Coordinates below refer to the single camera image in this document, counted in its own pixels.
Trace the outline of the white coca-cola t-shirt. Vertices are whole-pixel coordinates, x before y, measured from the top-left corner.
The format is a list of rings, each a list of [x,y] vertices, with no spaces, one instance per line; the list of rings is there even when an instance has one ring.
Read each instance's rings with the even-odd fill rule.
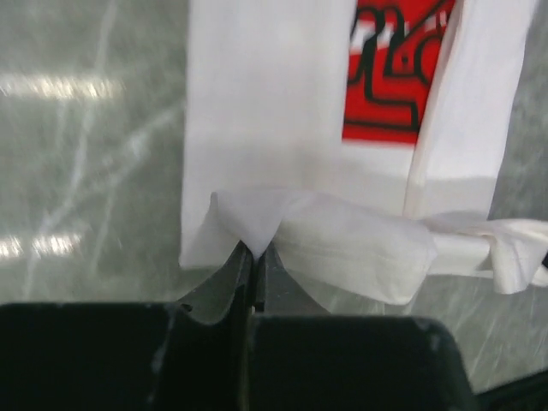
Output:
[[[431,275],[544,287],[491,220],[535,1],[193,1],[180,265],[238,243],[394,305]]]

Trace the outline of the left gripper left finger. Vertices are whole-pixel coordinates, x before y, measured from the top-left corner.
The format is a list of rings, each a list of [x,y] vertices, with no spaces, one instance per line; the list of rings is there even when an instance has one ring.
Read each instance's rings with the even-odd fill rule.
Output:
[[[235,410],[251,254],[178,301],[1,307],[4,410]]]

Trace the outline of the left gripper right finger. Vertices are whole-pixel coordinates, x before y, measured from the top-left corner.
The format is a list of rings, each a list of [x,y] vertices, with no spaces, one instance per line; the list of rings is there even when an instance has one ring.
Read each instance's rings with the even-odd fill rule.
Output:
[[[326,312],[274,247],[249,319],[252,410],[475,410],[456,341],[435,319]]]

